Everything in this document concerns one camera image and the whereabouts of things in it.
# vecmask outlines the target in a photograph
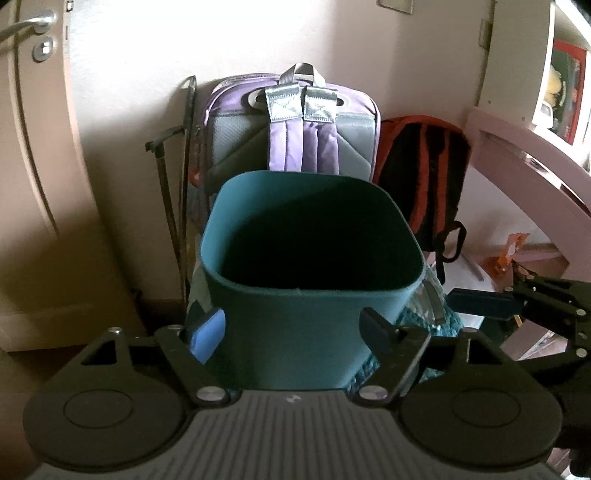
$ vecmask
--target gray ribbed surface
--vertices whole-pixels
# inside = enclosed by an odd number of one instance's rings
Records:
[[[173,448],[141,466],[89,475],[43,465],[30,480],[558,478],[545,465],[476,473],[443,464],[411,444],[387,411],[358,407],[331,391],[245,392],[231,407],[197,415]]]

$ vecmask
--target door lock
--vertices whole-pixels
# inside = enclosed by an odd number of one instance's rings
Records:
[[[33,47],[33,60],[38,63],[42,61],[46,61],[54,50],[53,38],[51,37],[43,37],[35,46]]]

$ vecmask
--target door handle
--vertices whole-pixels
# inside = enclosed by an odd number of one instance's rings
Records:
[[[27,27],[33,27],[33,30],[37,35],[42,35],[47,32],[55,22],[55,13],[51,10],[45,10],[37,17],[15,23],[14,25],[11,25],[10,27],[0,31],[0,42],[3,42],[7,38],[12,37],[18,31]]]

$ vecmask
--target door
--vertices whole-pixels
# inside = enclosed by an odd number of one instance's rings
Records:
[[[73,7],[72,0],[10,0],[0,9],[0,31],[54,17],[16,35],[5,31],[5,39],[0,33],[0,348],[6,351],[88,343],[110,326],[143,332],[80,147],[67,55]]]

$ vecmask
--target black backpack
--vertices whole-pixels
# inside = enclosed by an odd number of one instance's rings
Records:
[[[435,252],[437,277],[443,264],[462,253],[466,228],[456,220],[470,158],[462,130],[430,116],[382,122],[373,182],[392,197],[424,252]],[[456,253],[444,256],[445,241],[459,230]]]

